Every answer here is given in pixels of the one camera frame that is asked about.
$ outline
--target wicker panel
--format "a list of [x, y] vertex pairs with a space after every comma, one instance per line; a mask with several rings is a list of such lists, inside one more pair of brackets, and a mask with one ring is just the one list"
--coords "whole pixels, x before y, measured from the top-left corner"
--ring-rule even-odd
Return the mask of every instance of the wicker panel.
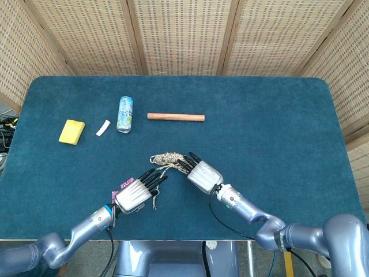
[[138, 74], [119, 0], [32, 3], [78, 74]]
[[292, 75], [344, 2], [246, 0], [225, 74]]
[[327, 81], [343, 131], [369, 115], [369, 0], [360, 4], [304, 75]]
[[0, 1], [0, 22], [0, 94], [19, 112], [34, 78], [68, 72], [17, 1]]
[[149, 74], [215, 75], [230, 0], [135, 0]]
[[369, 209], [369, 142], [348, 152], [360, 201]]

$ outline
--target wooden stick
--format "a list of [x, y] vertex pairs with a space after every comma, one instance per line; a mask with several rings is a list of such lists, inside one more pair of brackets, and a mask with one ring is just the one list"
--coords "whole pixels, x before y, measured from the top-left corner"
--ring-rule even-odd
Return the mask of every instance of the wooden stick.
[[205, 121], [204, 114], [156, 114], [148, 113], [151, 120]]

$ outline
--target sponge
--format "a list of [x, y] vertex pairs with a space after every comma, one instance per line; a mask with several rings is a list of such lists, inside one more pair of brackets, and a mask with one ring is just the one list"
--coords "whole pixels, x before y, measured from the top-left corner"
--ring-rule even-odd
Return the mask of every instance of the sponge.
[[84, 127], [84, 122], [68, 119], [67, 122], [65, 122], [59, 142], [77, 145]]

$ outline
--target blue and white can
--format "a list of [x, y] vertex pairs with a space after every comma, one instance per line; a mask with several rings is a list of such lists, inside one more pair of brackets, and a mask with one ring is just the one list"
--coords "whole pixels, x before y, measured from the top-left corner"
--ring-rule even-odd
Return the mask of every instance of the blue and white can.
[[133, 99], [128, 96], [123, 96], [119, 101], [118, 121], [116, 129], [122, 133], [131, 131], [133, 112]]

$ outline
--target blue tablecloth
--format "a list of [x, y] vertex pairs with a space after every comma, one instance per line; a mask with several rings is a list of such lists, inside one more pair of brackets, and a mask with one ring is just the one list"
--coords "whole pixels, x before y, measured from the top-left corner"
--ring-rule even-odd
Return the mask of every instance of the blue tablecloth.
[[[134, 100], [132, 131], [116, 131], [119, 99]], [[205, 114], [205, 122], [146, 114]], [[86, 123], [76, 146], [58, 142], [67, 119]], [[101, 136], [105, 119], [112, 122]], [[70, 229], [111, 191], [165, 152], [195, 152], [254, 204], [286, 223], [321, 226], [338, 213], [364, 220], [326, 83], [290, 77], [40, 77], [30, 86], [0, 180], [0, 238]], [[151, 202], [121, 216], [115, 239], [241, 239], [218, 224], [208, 196], [176, 170]], [[253, 235], [216, 200], [223, 221]], [[96, 239], [107, 238], [100, 234]]]

